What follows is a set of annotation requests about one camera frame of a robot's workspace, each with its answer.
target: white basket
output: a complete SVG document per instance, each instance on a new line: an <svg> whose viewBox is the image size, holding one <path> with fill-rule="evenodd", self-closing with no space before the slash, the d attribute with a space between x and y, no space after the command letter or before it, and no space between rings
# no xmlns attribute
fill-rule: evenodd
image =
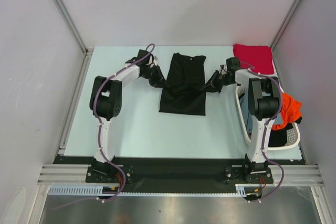
<svg viewBox="0 0 336 224"><path fill-rule="evenodd" d="M241 107L240 107L240 103L239 103L239 96L244 94L245 91L246 91L246 88L244 88L242 86L237 86L236 87L236 92L235 92L235 97L236 97L236 105L237 105L238 114L239 114L240 127L241 127L241 130L243 131L245 141L249 145L251 143L251 139L248 137L246 127L245 127L245 122L244 122L244 119L243 119L243 114L241 113ZM282 150L293 148L293 147L295 147L299 144L301 136L300 136L298 124L297 123L292 123L292 125L293 125L293 128L287 131L287 143L285 144L285 146L282 146L282 147L268 147L268 150L270 150L270 151L282 151Z"/></svg>

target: light blue table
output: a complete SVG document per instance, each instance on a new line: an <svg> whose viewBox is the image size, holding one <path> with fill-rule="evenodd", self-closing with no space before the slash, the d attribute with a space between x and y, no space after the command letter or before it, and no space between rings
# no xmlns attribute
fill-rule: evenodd
<svg viewBox="0 0 336 224"><path fill-rule="evenodd" d="M85 78L75 118L69 134L66 156L94 156L97 120L89 109L96 76L110 76L140 47L96 47ZM219 65L233 57L232 47L156 47L153 54L166 77L175 52L205 55L205 80ZM161 89L150 87L142 78L122 91L122 109L111 129L116 156L171 158L244 158L247 144L240 130L234 100L235 85L220 94L207 93L206 116L159 113ZM298 146L284 151L268 151L274 159L301 159Z"/></svg>

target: red cloth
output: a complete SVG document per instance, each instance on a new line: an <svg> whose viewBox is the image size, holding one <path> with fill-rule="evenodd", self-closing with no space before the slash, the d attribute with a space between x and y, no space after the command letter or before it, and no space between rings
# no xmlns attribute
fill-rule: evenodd
<svg viewBox="0 0 336 224"><path fill-rule="evenodd" d="M252 69L248 64L240 63L243 68L251 68L254 73L273 74L272 50L268 46L245 46L240 44L233 45L233 54L240 61L254 66Z"/></svg>

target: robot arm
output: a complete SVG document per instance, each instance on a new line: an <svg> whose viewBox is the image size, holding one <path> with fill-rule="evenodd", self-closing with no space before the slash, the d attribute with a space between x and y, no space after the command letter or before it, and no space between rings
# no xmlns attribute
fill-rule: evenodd
<svg viewBox="0 0 336 224"><path fill-rule="evenodd" d="M280 93L276 85L265 76L259 76L248 69L242 69L238 58L226 60L227 71L224 66L216 70L210 80L202 88L207 92L221 92L223 86L237 84L247 89L248 111L253 116L253 130L251 144L245 155L243 173L264 174L268 168L265 159L271 128L274 119L271 119L279 109Z"/></svg>
<svg viewBox="0 0 336 224"><path fill-rule="evenodd" d="M114 148L111 148L108 141L110 125L113 124L114 118L118 116L121 110L121 97L122 89L131 81L138 77L143 77L149 80L151 86L156 88L167 87L166 81L162 75L159 65L156 63L156 57L150 54L145 60L131 65L135 61L142 59L149 52L146 50L139 50L138 56L126 62L125 70L121 71L118 75L111 78L98 94L98 90L103 82L106 81L105 77L97 76L93 83L92 94L90 99L90 109L93 110L93 103L98 95L96 112L101 117L101 148L103 149L106 157L111 161L114 158ZM100 147L97 146L95 154L95 164L105 163L105 159L100 153Z"/></svg>

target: orange shirt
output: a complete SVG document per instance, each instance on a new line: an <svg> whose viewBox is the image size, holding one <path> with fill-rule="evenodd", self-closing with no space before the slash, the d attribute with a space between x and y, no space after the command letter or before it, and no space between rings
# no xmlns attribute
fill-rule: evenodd
<svg viewBox="0 0 336 224"><path fill-rule="evenodd" d="M290 95L282 93L282 108L281 108L281 117L283 124L273 125L272 130L281 130L288 123L293 123L302 116L300 108L302 106L301 102L298 102L293 99Z"/></svg>

